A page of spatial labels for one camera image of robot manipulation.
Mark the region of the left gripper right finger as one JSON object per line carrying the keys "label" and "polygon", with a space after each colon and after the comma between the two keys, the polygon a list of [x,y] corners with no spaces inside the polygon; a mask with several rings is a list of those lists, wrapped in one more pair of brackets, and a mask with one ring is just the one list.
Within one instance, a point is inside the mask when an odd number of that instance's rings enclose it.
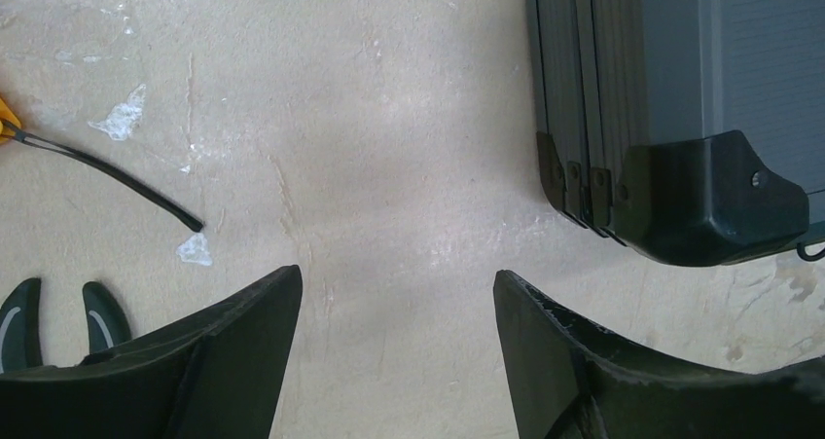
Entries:
{"label": "left gripper right finger", "polygon": [[824,361],[760,374],[700,365],[633,342],[519,275],[493,285],[522,438],[820,438]]}

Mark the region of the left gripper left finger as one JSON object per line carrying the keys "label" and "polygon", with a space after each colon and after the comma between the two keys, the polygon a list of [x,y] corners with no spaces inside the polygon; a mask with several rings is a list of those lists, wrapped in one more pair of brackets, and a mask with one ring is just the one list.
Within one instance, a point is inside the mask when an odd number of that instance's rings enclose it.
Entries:
{"label": "left gripper left finger", "polygon": [[266,438],[303,293],[298,266],[77,365],[1,372],[5,438]]}

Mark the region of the black poker set case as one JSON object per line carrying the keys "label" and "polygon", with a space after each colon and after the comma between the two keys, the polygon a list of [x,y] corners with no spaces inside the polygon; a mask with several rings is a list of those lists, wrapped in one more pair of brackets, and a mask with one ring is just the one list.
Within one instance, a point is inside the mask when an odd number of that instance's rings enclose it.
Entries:
{"label": "black poker set case", "polygon": [[662,264],[824,257],[824,0],[525,0],[543,192]]}

